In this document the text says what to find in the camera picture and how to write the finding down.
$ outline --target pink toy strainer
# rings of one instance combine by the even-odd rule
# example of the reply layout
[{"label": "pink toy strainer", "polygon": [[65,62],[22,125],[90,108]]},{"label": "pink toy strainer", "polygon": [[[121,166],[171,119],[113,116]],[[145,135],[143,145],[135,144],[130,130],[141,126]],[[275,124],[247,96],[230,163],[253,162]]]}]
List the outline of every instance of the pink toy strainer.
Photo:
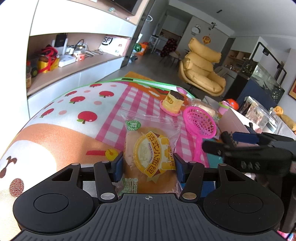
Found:
[{"label": "pink toy strainer", "polygon": [[216,124],[206,111],[199,107],[188,106],[183,112],[185,127],[191,135],[196,136],[194,162],[200,161],[202,139],[211,139],[216,134]]}]

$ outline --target aquarium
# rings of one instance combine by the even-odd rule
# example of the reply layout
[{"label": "aquarium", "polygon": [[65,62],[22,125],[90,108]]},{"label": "aquarium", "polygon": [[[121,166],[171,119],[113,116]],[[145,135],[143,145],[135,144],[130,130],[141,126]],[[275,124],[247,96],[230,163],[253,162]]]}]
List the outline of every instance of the aquarium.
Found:
[{"label": "aquarium", "polygon": [[258,62],[248,60],[241,69],[241,73],[255,81],[278,104],[285,90]]}]

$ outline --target yellow armchair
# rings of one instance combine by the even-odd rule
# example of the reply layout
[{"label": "yellow armchair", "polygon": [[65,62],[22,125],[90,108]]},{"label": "yellow armchair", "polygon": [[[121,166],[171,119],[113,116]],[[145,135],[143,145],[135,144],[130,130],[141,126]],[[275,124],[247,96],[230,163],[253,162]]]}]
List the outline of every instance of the yellow armchair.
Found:
[{"label": "yellow armchair", "polygon": [[226,80],[214,72],[212,62],[219,63],[218,53],[192,38],[188,44],[191,52],[180,61],[179,78],[212,96],[224,92]]}]

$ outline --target red checkered cloth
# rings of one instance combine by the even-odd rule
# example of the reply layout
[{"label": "red checkered cloth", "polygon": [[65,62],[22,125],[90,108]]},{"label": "red checkered cloth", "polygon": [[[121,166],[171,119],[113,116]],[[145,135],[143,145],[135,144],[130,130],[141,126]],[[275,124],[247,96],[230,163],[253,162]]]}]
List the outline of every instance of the red checkered cloth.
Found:
[{"label": "red checkered cloth", "polygon": [[[123,150],[126,137],[126,128],[124,126],[124,120],[121,116],[121,108],[137,112],[144,115],[153,115],[165,117],[171,121],[182,121],[183,116],[179,115],[173,117],[162,111],[159,107],[159,100],[153,96],[148,95],[132,86],[127,86],[122,96],[114,106],[113,110],[107,117],[101,130],[96,136],[96,140],[106,143],[115,147],[116,149]],[[175,152],[183,158],[184,161],[189,162],[194,157],[195,137],[187,132],[185,124],[181,127],[180,137],[177,141]]]}]

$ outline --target green circular logo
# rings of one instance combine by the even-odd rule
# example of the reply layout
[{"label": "green circular logo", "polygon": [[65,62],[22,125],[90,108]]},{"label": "green circular logo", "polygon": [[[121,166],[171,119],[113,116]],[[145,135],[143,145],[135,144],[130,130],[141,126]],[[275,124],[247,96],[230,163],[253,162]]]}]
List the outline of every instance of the green circular logo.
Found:
[{"label": "green circular logo", "polygon": [[137,120],[126,120],[129,131],[135,131],[141,127],[141,123]]}]

